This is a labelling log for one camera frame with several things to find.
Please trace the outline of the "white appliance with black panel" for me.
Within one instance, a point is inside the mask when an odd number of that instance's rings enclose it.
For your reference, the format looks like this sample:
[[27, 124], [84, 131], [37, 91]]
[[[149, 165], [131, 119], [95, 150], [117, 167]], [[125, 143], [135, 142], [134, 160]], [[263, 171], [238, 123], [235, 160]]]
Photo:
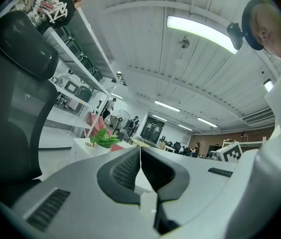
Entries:
[[80, 86], [81, 85], [75, 80], [65, 80], [63, 84], [63, 88], [73, 95], [77, 95]]

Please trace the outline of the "black standing fan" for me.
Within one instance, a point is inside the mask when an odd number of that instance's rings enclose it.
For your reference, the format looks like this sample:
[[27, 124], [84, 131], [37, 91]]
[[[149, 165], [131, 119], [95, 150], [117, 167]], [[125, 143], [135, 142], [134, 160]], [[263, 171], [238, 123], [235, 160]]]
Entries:
[[119, 133], [130, 122], [130, 115], [125, 110], [116, 110], [111, 114], [110, 125], [114, 129], [113, 134]]

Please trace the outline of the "grey chair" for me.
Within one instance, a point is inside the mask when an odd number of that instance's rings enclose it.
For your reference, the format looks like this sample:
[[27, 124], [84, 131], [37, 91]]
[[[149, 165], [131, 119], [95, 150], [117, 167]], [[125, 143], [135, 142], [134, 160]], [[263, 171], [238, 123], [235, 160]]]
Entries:
[[120, 141], [125, 141], [126, 143], [130, 143], [130, 137], [125, 129], [121, 128], [117, 137]]

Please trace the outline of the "row of black storage bins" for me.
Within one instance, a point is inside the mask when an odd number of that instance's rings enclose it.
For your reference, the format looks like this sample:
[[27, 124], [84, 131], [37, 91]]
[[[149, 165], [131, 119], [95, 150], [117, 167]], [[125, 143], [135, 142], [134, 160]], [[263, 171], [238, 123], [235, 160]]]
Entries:
[[77, 57], [77, 59], [83, 64], [83, 66], [92, 74], [92, 76], [94, 76], [94, 78], [100, 82], [103, 78], [103, 74], [92, 64], [89, 57], [83, 52], [83, 48], [74, 38], [74, 35], [64, 27], [55, 29], [55, 32], [59, 35], [71, 52]]

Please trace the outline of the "white metal shelving rack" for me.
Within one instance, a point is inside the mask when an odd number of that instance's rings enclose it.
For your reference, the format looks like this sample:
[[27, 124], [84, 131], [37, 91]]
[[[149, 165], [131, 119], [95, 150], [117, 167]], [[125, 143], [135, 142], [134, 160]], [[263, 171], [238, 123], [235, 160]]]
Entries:
[[0, 148], [38, 148], [47, 121], [88, 128], [78, 116], [55, 106], [63, 90], [52, 82], [60, 62], [58, 51], [24, 12], [0, 18]]

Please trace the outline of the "ceiling air vent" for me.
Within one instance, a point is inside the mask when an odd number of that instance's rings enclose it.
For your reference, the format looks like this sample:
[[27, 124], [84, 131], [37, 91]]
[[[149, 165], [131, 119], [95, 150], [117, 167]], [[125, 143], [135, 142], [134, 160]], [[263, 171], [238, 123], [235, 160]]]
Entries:
[[266, 109], [263, 109], [263, 110], [258, 111], [256, 113], [245, 116], [242, 119], [246, 124], [252, 124], [252, 123], [267, 120], [267, 119], [270, 119], [270, 118], [273, 118], [273, 117], [275, 117], [275, 115], [274, 115], [272, 109], [266, 108]]

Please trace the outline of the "black double door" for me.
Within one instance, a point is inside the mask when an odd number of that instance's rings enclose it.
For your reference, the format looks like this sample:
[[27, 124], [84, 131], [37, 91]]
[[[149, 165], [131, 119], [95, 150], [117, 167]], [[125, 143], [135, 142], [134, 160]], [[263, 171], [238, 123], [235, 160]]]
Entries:
[[156, 145], [160, 138], [164, 125], [165, 123], [161, 120], [157, 120], [156, 118], [152, 117], [147, 117], [147, 120], [141, 131], [140, 136], [142, 137], [142, 139], [147, 140]]

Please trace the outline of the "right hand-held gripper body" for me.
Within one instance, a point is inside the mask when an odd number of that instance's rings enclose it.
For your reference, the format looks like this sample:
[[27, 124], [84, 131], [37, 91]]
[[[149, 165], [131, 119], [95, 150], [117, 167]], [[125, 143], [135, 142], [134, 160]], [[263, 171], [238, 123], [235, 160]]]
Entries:
[[238, 163], [243, 152], [240, 143], [234, 142], [217, 150], [216, 154], [223, 162]]

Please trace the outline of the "black office chair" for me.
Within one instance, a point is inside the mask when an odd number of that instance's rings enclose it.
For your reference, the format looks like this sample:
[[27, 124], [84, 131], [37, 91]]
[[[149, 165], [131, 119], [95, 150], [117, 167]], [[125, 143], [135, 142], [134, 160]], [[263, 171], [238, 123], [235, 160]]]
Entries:
[[41, 132], [58, 96], [59, 60], [24, 12], [0, 18], [0, 202], [13, 206], [39, 183]]

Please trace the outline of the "black stair railing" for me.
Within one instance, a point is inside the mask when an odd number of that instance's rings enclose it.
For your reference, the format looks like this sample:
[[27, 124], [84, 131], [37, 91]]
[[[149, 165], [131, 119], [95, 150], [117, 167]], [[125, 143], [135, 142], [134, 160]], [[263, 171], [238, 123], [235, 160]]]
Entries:
[[119, 84], [121, 84], [121, 85], [123, 85], [123, 86], [127, 86], [126, 81], [125, 81], [125, 79], [123, 78], [121, 71], [118, 71], [118, 72], [116, 73], [116, 77], [117, 77], [117, 80], [118, 80], [118, 83], [119, 83]]

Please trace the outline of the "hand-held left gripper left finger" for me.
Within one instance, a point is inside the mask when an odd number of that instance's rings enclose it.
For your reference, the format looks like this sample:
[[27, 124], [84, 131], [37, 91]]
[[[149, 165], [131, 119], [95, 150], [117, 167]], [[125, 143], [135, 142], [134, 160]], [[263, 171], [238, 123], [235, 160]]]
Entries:
[[50, 239], [157, 239], [135, 192], [140, 150], [126, 148], [65, 166], [12, 210]]

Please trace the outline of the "round wooden table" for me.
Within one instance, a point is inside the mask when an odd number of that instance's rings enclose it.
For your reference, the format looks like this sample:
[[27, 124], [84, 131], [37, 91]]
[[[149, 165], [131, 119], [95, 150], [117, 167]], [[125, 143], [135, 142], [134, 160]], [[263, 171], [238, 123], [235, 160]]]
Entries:
[[150, 145], [148, 145], [148, 144], [146, 144], [146, 143], [144, 143], [144, 142], [142, 142], [140, 140], [137, 140], [135, 138], [131, 137], [130, 140], [132, 141], [132, 143], [136, 144], [139, 147], [150, 147]]

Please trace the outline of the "round metal ceiling fixture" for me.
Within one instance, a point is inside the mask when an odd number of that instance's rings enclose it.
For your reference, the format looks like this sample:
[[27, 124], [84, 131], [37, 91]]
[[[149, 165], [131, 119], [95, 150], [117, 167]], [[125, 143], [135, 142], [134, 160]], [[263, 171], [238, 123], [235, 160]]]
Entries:
[[187, 38], [186, 36], [184, 36], [183, 38], [181, 38], [181, 39], [178, 41], [178, 44], [179, 44], [180, 48], [186, 49], [186, 48], [189, 47], [190, 41], [188, 40], [188, 38]]

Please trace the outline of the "green plant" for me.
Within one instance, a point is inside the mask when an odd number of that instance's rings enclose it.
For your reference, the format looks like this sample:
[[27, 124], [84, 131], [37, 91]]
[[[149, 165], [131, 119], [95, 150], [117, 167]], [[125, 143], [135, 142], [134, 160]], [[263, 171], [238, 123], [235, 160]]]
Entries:
[[113, 145], [121, 142], [117, 135], [108, 135], [107, 129], [101, 129], [95, 136], [90, 138], [90, 143], [100, 147], [111, 149]]

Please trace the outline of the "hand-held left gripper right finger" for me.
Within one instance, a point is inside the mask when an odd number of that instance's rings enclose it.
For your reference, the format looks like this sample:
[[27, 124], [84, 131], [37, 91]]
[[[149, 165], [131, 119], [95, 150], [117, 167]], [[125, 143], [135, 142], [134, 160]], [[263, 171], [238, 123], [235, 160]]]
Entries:
[[210, 205], [237, 164], [143, 147], [141, 168], [157, 193], [153, 227], [163, 235], [185, 225]]

